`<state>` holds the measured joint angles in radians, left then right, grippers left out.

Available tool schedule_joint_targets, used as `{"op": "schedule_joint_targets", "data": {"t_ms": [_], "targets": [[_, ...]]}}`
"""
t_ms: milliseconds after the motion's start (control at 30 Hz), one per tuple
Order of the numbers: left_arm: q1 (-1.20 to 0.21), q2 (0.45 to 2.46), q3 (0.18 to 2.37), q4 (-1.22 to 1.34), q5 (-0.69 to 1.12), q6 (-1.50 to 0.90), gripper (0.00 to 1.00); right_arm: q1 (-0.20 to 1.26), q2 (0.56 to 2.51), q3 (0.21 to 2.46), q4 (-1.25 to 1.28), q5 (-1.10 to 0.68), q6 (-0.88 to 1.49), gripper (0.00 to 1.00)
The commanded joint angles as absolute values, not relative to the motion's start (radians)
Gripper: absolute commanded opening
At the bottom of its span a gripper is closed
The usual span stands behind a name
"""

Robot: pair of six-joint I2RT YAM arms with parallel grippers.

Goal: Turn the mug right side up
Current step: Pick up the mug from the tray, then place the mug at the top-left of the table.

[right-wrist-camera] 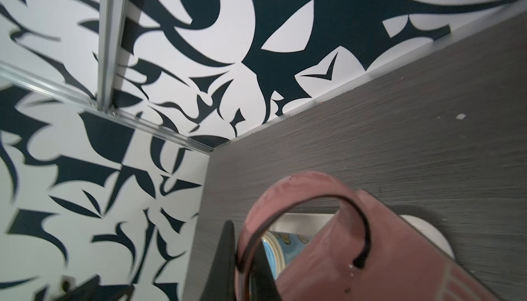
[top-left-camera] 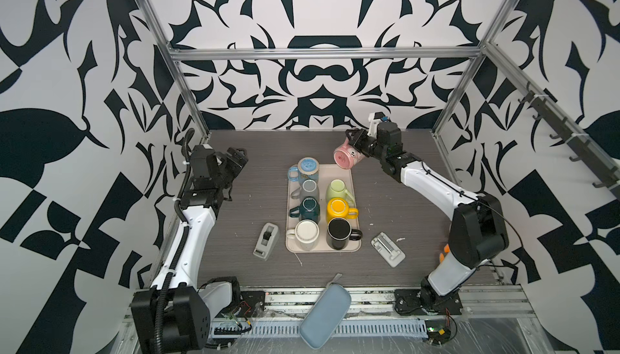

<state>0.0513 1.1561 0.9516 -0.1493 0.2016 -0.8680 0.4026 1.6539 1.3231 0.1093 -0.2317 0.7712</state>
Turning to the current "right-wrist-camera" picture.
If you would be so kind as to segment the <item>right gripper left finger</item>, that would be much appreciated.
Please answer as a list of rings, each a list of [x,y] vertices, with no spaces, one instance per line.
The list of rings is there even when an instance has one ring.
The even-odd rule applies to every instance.
[[[223,225],[218,247],[200,301],[234,301],[236,238],[232,221]]]

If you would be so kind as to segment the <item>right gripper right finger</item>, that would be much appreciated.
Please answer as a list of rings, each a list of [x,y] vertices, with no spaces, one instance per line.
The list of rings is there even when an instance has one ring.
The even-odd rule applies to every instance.
[[[250,298],[252,301],[281,301],[263,243],[258,245],[251,267]]]

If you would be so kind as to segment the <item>light blue butterfly mug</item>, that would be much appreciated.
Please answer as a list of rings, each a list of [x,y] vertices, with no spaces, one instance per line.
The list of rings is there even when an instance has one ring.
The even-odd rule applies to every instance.
[[[309,242],[310,238],[303,235],[273,231],[263,234],[263,248],[275,280]]]

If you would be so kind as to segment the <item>pink ceramic mug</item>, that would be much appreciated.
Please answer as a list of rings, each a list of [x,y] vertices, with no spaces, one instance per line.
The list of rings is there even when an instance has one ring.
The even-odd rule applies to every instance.
[[[373,195],[315,171],[273,184],[249,211],[237,244],[237,299],[253,296],[250,273],[264,233],[290,209],[322,197],[340,207],[279,275],[282,300],[497,299]]]

